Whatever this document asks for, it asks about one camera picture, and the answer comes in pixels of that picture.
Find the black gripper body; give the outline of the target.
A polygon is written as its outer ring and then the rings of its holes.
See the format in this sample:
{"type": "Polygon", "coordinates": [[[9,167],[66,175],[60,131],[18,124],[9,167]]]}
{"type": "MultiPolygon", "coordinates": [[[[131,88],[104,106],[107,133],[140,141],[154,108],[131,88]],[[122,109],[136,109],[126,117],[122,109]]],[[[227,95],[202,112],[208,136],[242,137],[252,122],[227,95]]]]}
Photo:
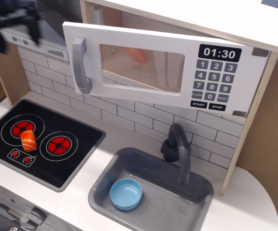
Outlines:
{"type": "Polygon", "coordinates": [[[39,22],[36,2],[33,0],[0,0],[0,28],[39,22]]]}

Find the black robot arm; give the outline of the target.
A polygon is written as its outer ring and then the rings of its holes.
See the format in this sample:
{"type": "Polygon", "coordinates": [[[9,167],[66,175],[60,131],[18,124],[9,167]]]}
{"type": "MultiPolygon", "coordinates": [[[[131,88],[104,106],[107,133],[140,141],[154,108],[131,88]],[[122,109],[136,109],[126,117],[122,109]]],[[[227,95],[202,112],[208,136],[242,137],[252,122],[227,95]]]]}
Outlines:
{"type": "MultiPolygon", "coordinates": [[[[0,29],[21,26],[27,27],[31,39],[39,44],[41,19],[37,5],[33,0],[0,0],[0,29]]],[[[6,52],[7,45],[0,33],[0,53],[6,52]]]]}

